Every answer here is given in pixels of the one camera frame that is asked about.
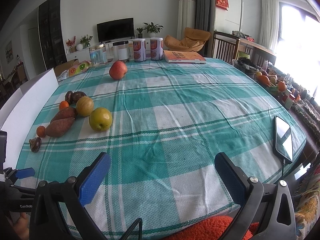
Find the potted plant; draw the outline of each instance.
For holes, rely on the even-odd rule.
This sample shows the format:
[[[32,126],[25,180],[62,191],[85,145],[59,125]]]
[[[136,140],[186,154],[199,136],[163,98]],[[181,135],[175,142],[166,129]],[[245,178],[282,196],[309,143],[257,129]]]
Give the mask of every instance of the potted plant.
[[[148,23],[143,23],[143,24],[146,25],[144,29],[147,31],[147,33],[150,33],[150,38],[154,38],[156,34],[159,33],[163,28],[162,25],[153,24],[153,22],[151,22],[151,24],[148,24]]]
[[[139,32],[139,33],[138,33],[138,38],[139,38],[139,39],[142,39],[142,38],[143,38],[143,36],[142,36],[143,28],[137,28],[137,31]]]
[[[90,47],[90,41],[92,40],[92,36],[85,35],[81,38],[80,43],[83,44],[83,47]]]
[[[70,39],[68,39],[66,41],[66,45],[70,47],[70,51],[71,52],[75,52],[76,51],[75,43],[76,43],[76,36],[73,36],[73,40],[72,41]]]

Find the curtain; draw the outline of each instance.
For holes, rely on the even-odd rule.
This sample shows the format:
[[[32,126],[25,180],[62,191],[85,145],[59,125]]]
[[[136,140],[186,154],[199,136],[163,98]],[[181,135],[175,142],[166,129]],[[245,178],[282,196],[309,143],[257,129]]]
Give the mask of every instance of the curtain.
[[[196,0],[179,0],[177,39],[184,38],[186,27],[195,27]]]
[[[275,50],[279,32],[279,0],[262,0],[262,19],[259,43]]]
[[[195,29],[209,31],[210,30],[210,6],[211,0],[196,0],[196,20]],[[200,54],[206,56],[208,43],[200,51]]]

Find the book cover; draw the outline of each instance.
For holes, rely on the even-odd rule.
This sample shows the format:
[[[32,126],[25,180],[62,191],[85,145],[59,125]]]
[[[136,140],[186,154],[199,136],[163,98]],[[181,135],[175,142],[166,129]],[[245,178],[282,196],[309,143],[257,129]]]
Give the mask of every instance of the book cover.
[[[168,63],[206,63],[205,58],[195,51],[182,52],[164,50],[163,53],[164,59]]]

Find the television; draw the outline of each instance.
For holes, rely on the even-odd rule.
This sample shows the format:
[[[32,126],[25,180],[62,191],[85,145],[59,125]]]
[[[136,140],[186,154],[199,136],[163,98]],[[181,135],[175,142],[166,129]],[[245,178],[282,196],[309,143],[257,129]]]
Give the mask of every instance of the television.
[[[97,24],[98,40],[105,42],[134,36],[133,18]]]

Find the screw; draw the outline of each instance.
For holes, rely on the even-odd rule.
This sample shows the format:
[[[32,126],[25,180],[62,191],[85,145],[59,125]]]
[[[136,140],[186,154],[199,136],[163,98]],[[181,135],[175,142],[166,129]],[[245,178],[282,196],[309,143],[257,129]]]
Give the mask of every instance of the screw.
[[[74,183],[76,181],[76,177],[69,177],[68,179],[67,179],[67,182],[68,183]]]
[[[38,184],[39,187],[43,187],[47,182],[45,180],[41,180]]]
[[[259,180],[258,180],[257,177],[250,177],[250,181],[251,181],[252,183],[257,183]]]
[[[286,183],[284,180],[281,180],[281,181],[280,181],[280,185],[283,186],[283,187],[285,187],[285,186],[287,186],[287,183]]]

